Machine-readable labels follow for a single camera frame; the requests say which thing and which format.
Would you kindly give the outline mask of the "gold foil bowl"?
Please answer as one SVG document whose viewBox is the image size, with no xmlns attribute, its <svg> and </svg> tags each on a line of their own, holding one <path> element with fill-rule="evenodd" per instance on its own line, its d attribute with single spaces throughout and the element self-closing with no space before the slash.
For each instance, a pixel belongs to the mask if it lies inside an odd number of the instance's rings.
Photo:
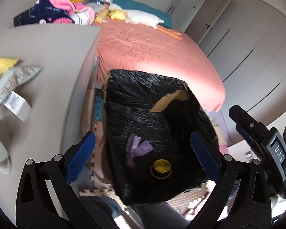
<svg viewBox="0 0 286 229">
<path fill-rule="evenodd" d="M 171 164 L 168 160 L 158 159 L 151 166 L 150 172 L 157 179 L 166 179 L 171 175 Z"/>
</svg>

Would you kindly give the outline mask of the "purple bag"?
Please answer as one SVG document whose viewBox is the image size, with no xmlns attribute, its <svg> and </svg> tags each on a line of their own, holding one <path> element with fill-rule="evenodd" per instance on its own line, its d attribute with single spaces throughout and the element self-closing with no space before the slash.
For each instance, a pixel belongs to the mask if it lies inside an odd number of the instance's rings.
<svg viewBox="0 0 286 229">
<path fill-rule="evenodd" d="M 126 143 L 126 165 L 134 168 L 135 157 L 142 157 L 153 150 L 152 145 L 148 140 L 141 140 L 140 136 L 131 134 Z"/>
</svg>

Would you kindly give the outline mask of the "grey printed wrapper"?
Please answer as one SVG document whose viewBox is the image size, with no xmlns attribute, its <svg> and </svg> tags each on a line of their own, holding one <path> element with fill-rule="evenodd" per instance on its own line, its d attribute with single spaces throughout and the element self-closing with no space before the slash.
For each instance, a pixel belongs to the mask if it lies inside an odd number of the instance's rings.
<svg viewBox="0 0 286 229">
<path fill-rule="evenodd" d="M 0 107 L 14 89 L 35 78 L 41 70 L 41 67 L 19 66 L 5 73 L 0 79 Z"/>
</svg>

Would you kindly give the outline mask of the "black trash bag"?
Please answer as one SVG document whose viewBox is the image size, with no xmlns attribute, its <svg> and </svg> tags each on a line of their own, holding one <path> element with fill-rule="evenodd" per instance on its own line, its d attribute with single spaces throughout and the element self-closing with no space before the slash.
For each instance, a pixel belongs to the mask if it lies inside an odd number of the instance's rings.
<svg viewBox="0 0 286 229">
<path fill-rule="evenodd" d="M 189 99 L 174 100 L 162 112 L 105 103 L 106 154 L 116 195 L 127 206 L 153 205 L 201 186 L 207 175 L 191 147 L 191 135 L 199 132 L 218 147 L 216 132 L 195 95 L 187 86 Z M 126 143 L 131 134 L 148 140 L 153 150 L 135 157 L 134 168 L 126 165 Z M 152 176 L 150 168 L 158 159 L 168 160 L 171 175 Z"/>
</svg>

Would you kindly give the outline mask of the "foam puzzle floor mat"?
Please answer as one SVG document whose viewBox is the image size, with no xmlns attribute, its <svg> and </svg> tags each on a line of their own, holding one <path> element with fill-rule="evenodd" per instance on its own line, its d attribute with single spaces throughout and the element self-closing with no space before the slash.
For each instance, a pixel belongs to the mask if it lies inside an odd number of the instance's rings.
<svg viewBox="0 0 286 229">
<path fill-rule="evenodd" d="M 208 117 L 218 136 L 219 149 L 225 154 L 228 152 L 226 140 L 229 138 L 229 135 L 225 134 L 227 130 L 221 113 L 211 112 L 208 113 Z M 108 196 L 109 198 L 113 198 L 121 206 L 123 210 L 122 216 L 124 219 L 139 223 L 139 218 L 133 209 L 124 205 L 120 198 L 115 194 L 113 185 L 110 181 L 110 173 L 105 154 L 103 123 L 96 122 L 93 124 L 92 128 L 96 135 L 96 147 L 88 161 L 88 167 L 84 169 L 84 174 L 87 176 L 86 181 L 89 182 L 88 184 L 84 184 L 84 179 L 80 181 L 79 195 L 96 197 Z M 200 187 L 192 191 L 177 195 L 175 198 L 169 200 L 168 203 L 174 210 L 184 216 L 185 219 L 192 219 L 198 212 L 198 209 L 202 207 L 203 202 L 206 201 L 213 187 L 214 183 L 207 181 L 205 184 L 202 184 Z"/>
</svg>

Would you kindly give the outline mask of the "cardboard bin box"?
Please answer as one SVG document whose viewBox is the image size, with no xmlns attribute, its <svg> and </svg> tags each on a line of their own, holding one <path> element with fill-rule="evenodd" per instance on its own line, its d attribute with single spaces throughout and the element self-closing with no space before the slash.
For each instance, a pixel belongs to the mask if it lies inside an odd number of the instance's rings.
<svg viewBox="0 0 286 229">
<path fill-rule="evenodd" d="M 113 70 L 104 86 L 105 103 L 130 108 L 164 111 L 174 100 L 189 99 L 187 85 L 180 79 L 141 71 Z"/>
</svg>

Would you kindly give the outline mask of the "pink bed sheet mattress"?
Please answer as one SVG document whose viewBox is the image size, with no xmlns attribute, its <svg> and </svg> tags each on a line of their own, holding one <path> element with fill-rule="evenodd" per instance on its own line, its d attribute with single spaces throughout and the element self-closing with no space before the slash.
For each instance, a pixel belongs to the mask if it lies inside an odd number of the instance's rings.
<svg viewBox="0 0 286 229">
<path fill-rule="evenodd" d="M 224 85 L 216 69 L 197 44 L 182 33 L 181 40 L 151 27 L 109 20 L 101 28 L 97 45 L 97 79 L 105 83 L 113 69 L 143 71 L 185 81 L 202 108 L 218 112 L 225 101 Z"/>
</svg>

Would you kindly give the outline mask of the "yellow snack packet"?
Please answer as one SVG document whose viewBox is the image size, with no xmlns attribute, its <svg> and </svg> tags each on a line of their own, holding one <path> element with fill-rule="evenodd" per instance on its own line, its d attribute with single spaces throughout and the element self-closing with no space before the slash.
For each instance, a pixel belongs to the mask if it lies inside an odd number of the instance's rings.
<svg viewBox="0 0 286 229">
<path fill-rule="evenodd" d="M 5 74 L 20 62 L 18 58 L 0 58 L 0 74 Z"/>
</svg>

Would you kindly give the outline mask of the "yellow long plush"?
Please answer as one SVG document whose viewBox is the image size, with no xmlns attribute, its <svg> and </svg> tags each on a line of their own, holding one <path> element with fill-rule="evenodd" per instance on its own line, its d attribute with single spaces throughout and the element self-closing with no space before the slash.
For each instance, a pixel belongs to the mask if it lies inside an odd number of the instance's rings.
<svg viewBox="0 0 286 229">
<path fill-rule="evenodd" d="M 100 10 L 94 19 L 95 23 L 103 23 L 106 20 L 109 10 L 107 8 Z"/>
</svg>

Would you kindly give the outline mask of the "yellow duck plush toy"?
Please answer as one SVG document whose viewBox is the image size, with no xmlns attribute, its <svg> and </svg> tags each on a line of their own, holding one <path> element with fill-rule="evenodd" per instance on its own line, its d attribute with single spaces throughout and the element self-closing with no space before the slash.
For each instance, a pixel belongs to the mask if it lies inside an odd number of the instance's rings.
<svg viewBox="0 0 286 229">
<path fill-rule="evenodd" d="M 123 10 L 115 9 L 109 13 L 109 17 L 112 20 L 124 21 L 127 18 L 127 13 Z"/>
</svg>

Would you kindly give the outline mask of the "navy pink clothes pile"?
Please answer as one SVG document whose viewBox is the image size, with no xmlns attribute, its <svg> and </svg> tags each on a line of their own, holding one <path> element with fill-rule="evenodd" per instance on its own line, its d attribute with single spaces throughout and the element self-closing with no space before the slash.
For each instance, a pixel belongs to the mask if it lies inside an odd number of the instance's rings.
<svg viewBox="0 0 286 229">
<path fill-rule="evenodd" d="M 96 13 L 84 0 L 37 0 L 29 11 L 26 24 L 91 25 Z"/>
</svg>

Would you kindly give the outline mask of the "white goose plush toy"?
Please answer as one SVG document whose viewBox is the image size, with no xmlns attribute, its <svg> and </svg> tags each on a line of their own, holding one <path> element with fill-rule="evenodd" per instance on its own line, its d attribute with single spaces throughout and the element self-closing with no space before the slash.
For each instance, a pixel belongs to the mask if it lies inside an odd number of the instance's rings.
<svg viewBox="0 0 286 229">
<path fill-rule="evenodd" d="M 125 10 L 116 4 L 110 4 L 108 6 L 109 13 L 115 9 L 123 10 L 124 12 L 127 13 L 127 18 L 124 20 L 124 22 L 126 23 L 145 25 L 153 29 L 156 29 L 166 35 L 169 35 L 176 40 L 182 40 L 180 32 L 161 26 L 160 24 L 163 23 L 164 21 L 158 18 L 156 15 L 143 12 L 140 10 Z"/>
</svg>

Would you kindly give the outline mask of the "teal pillow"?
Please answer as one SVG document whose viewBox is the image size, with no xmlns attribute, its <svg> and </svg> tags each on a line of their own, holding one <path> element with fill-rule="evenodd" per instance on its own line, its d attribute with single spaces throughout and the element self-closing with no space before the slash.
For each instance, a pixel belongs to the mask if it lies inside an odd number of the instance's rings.
<svg viewBox="0 0 286 229">
<path fill-rule="evenodd" d="M 133 0 L 113 0 L 114 4 L 119 5 L 122 9 L 126 10 L 140 10 L 143 12 L 147 12 L 153 15 L 156 15 L 158 18 L 162 19 L 164 22 L 160 25 L 172 29 L 172 22 L 171 22 L 171 16 L 165 12 L 162 12 L 158 9 L 155 9 L 153 7 L 150 7 L 149 5 L 146 5 L 144 3 L 136 2 Z"/>
</svg>

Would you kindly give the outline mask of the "black wall socket panel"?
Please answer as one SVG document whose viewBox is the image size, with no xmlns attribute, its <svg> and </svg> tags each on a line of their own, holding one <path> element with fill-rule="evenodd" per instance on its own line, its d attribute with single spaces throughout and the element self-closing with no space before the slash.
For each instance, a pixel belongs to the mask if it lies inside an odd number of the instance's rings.
<svg viewBox="0 0 286 229">
<path fill-rule="evenodd" d="M 16 17 L 13 18 L 13 26 L 18 27 L 27 24 L 27 20 L 29 17 L 29 13 L 33 10 L 33 7 L 29 8 L 18 14 Z"/>
</svg>

